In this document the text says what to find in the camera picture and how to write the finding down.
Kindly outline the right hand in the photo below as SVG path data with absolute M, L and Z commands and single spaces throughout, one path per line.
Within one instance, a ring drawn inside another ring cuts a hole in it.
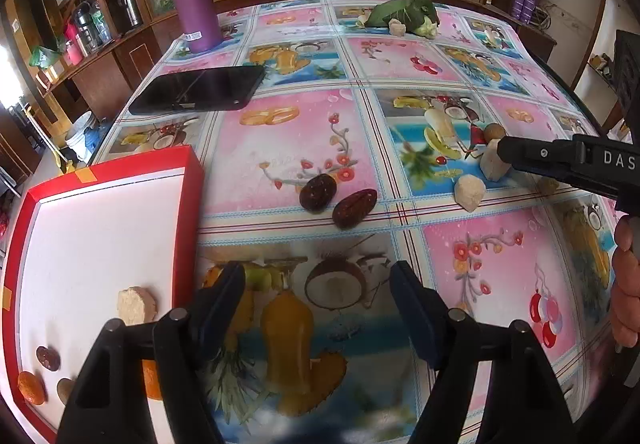
M 630 217 L 623 216 L 614 233 L 616 249 L 612 257 L 615 273 L 611 291 L 610 322 L 615 341 L 624 348 L 633 348 L 639 339 L 640 288 L 639 261 L 632 252 Z

